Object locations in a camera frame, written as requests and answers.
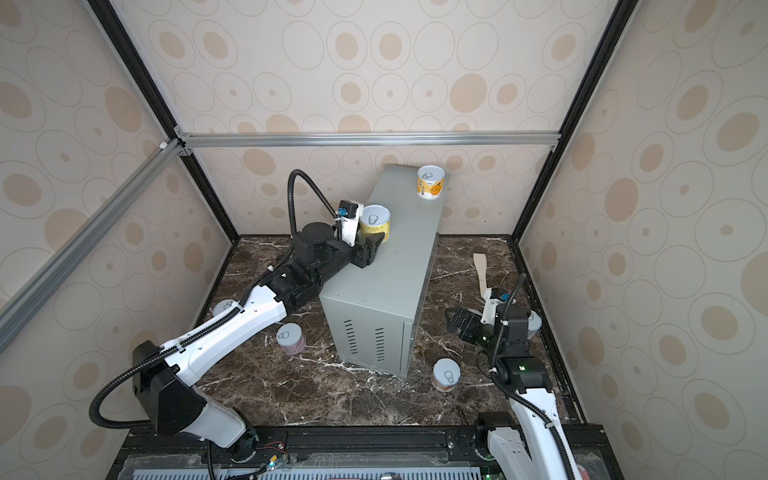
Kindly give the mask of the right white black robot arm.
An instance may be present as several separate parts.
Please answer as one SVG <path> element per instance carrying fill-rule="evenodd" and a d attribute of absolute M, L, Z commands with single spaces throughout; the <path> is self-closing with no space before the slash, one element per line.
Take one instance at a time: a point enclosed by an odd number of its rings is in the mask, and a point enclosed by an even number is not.
<path fill-rule="evenodd" d="M 526 278 L 521 274 L 511 291 L 488 289 L 481 312 L 461 306 L 445 310 L 447 330 L 486 355 L 487 375 L 518 423 L 510 427 L 479 417 L 475 448 L 507 479 L 581 479 L 547 369 L 530 353 L 541 318 L 517 301 Z"/>

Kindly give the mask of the orange label can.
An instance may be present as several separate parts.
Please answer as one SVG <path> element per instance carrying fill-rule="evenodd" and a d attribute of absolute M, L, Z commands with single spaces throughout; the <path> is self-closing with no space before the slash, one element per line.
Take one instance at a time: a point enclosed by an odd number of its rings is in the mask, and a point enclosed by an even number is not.
<path fill-rule="evenodd" d="M 438 199 L 444 189 L 445 171 L 436 165 L 425 165 L 417 171 L 417 194 L 425 200 Z"/>

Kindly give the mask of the yellow label can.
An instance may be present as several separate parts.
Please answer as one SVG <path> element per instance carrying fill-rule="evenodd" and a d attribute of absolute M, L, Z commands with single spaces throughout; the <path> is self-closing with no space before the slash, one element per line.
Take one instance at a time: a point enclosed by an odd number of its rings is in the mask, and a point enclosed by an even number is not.
<path fill-rule="evenodd" d="M 360 218 L 360 234 L 363 238 L 383 235 L 386 242 L 390 235 L 390 210 L 382 205 L 366 205 Z"/>

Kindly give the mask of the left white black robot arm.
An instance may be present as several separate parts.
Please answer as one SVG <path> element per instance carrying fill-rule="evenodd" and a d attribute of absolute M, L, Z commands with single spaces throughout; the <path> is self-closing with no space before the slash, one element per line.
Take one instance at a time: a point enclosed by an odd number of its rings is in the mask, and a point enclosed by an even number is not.
<path fill-rule="evenodd" d="M 297 226 L 294 193 L 298 179 L 321 199 L 332 223 Z M 237 463 L 255 454 L 255 427 L 235 409 L 204 394 L 197 382 L 247 340 L 318 298 L 325 284 L 346 266 L 371 265 L 384 241 L 381 234 L 360 233 L 363 204 L 343 200 L 332 207 L 300 169 L 289 174 L 286 195 L 291 236 L 288 252 L 209 321 L 160 346 L 145 341 L 136 347 L 133 366 L 109 381 L 91 401 L 89 418 L 95 426 L 112 430 L 150 428 L 163 436 L 194 435 L 226 450 Z M 101 413 L 102 403 L 127 381 L 133 383 L 134 395 L 147 415 L 144 420 L 119 421 Z"/>

